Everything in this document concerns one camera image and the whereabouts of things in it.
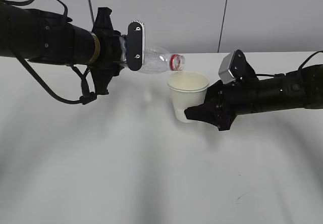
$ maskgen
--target white paper cup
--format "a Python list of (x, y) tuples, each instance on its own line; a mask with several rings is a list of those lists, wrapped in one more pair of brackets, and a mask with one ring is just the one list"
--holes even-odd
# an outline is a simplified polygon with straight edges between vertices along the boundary
[(196, 72), (181, 71), (172, 74), (168, 79), (176, 118), (182, 122), (188, 120), (184, 110), (204, 103), (209, 81), (207, 77)]

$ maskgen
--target black cable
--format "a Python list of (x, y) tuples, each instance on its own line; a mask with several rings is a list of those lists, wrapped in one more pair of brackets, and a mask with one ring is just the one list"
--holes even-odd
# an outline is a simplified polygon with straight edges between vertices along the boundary
[[(12, 6), (27, 6), (27, 5), (30, 5), (31, 3), (33, 3), (34, 1), (35, 0), (27, 0), (27, 1), (17, 2), (17, 1), (3, 0), (4, 3), (6, 3), (8, 5), (12, 5)], [(58, 1), (64, 7), (62, 24), (66, 24), (67, 23), (68, 8), (67, 8), (66, 4), (64, 4), (62, 1), (60, 1), (60, 0), (56, 0), (56, 1)]]
[(321, 52), (323, 52), (323, 51), (317, 51), (317, 52), (315, 52), (315, 53), (313, 53), (311, 56), (309, 56), (300, 66), (299, 66), (299, 68), (298, 68), (298, 71), (300, 71), (304, 66), (305, 66), (305, 64), (307, 64), (307, 62), (308, 61), (310, 61), (311, 59), (312, 59), (312, 57), (314, 57), (316, 54), (319, 54), (319, 53), (321, 53)]
[(94, 15), (93, 15), (92, 2), (91, 2), (91, 0), (87, 0), (87, 2), (89, 4), (89, 8), (90, 8), (91, 20), (92, 20), (92, 23), (94, 24)]
[(305, 64), (308, 63), (308, 61), (310, 61), (312, 59), (312, 57), (314, 57), (316, 54), (319, 54), (319, 53), (323, 53), (323, 51), (317, 51), (315, 53), (313, 53), (311, 56), (309, 56), (298, 68), (297, 70), (297, 75), (298, 75), (298, 78), (300, 79), (300, 83), (302, 83), (302, 68), (305, 66)]
[(223, 32), (223, 26), (224, 26), (224, 19), (226, 17), (226, 11), (227, 11), (227, 3), (228, 3), (228, 0), (226, 0), (226, 3), (224, 5), (224, 12), (223, 12), (223, 18), (222, 18), (221, 32), (220, 32), (220, 38), (219, 38), (219, 44), (218, 44), (218, 53), (220, 52), (220, 45), (221, 45), (222, 32)]
[(8, 47), (11, 53), (16, 57), (16, 59), (22, 64), (22, 66), (31, 74), (31, 76), (43, 87), (43, 89), (54, 99), (65, 103), (65, 104), (81, 104), (80, 100), (68, 100), (61, 98), (55, 94), (52, 89), (43, 81), (43, 79), (34, 71), (34, 69), (27, 63), (27, 61), (10, 46), (9, 42), (0, 34), (0, 40)]
[(276, 75), (274, 75), (274, 74), (256, 74), (256, 76), (259, 76), (259, 77), (276, 77)]

